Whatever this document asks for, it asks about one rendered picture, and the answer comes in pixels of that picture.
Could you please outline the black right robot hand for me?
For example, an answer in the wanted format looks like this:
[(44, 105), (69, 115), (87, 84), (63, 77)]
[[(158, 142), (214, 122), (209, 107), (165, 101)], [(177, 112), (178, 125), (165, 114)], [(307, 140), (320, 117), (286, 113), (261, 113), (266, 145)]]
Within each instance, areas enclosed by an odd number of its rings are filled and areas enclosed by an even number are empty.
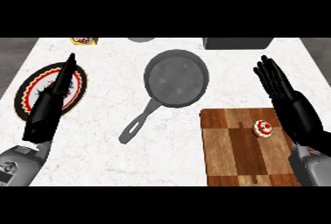
[(271, 99), (285, 134), (295, 144), (310, 147), (331, 157), (331, 132), (325, 131), (313, 105), (302, 93), (294, 90), (274, 60), (263, 55), (252, 71)]

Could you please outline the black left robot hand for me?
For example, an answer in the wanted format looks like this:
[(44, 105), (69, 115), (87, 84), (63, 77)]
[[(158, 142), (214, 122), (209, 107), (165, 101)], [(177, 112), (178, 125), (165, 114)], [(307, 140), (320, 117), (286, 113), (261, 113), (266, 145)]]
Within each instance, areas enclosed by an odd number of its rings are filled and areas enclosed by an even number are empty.
[(75, 54), (70, 53), (51, 87), (38, 95), (29, 116), (25, 122), (22, 140), (41, 144), (53, 140), (62, 115), (63, 97), (68, 92), (72, 74), (76, 71)]

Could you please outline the white red cupcake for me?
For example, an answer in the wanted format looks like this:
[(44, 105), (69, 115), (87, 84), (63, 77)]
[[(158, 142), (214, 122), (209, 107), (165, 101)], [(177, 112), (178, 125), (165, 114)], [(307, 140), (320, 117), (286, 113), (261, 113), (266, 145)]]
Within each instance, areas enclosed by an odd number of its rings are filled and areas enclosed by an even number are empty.
[(273, 127), (266, 120), (257, 120), (252, 124), (252, 133), (260, 138), (267, 138), (273, 134)]

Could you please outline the brown wooden cutting board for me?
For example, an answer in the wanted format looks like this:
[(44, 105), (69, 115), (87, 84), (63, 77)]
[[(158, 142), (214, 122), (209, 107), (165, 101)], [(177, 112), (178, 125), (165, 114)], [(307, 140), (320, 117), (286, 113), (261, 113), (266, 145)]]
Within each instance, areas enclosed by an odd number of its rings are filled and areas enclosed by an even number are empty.
[[(300, 186), (288, 162), (292, 142), (271, 108), (205, 108), (201, 139), (208, 186)], [(254, 122), (273, 134), (260, 138)]]

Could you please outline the dark grey frying pan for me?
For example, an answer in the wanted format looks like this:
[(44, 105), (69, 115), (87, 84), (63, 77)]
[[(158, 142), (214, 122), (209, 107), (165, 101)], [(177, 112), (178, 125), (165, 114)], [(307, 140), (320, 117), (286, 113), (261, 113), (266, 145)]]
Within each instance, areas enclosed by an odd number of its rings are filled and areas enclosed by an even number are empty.
[(201, 99), (209, 82), (201, 57), (180, 49), (161, 52), (144, 67), (143, 82), (150, 99), (143, 112), (119, 134), (118, 141), (122, 144), (135, 136), (149, 114), (159, 106), (177, 109)]

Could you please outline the black red patterned plate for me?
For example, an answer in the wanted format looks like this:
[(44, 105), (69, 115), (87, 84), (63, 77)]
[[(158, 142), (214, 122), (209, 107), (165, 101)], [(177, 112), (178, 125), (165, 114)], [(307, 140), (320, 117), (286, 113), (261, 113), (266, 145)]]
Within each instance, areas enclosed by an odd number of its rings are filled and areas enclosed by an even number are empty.
[[(34, 107), (39, 92), (53, 86), (63, 62), (38, 69), (25, 79), (14, 94), (14, 113), (25, 121)], [(79, 66), (72, 74), (68, 91), (63, 98), (62, 114), (78, 104), (87, 90), (87, 74)]]

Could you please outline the yellow brown box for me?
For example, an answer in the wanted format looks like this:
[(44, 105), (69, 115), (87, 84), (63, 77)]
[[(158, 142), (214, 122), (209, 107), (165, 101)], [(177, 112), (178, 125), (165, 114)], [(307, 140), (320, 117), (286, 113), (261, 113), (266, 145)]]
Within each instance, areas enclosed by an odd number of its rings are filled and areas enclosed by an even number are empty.
[(72, 44), (76, 46), (93, 46), (97, 42), (97, 38), (70, 38)]

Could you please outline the dark grey appliance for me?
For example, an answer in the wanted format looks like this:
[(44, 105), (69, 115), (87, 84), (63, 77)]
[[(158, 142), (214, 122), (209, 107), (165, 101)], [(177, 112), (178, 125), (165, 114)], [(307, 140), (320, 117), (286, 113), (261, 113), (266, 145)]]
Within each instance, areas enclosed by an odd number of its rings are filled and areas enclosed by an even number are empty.
[(260, 50), (264, 49), (271, 38), (203, 38), (205, 50)]

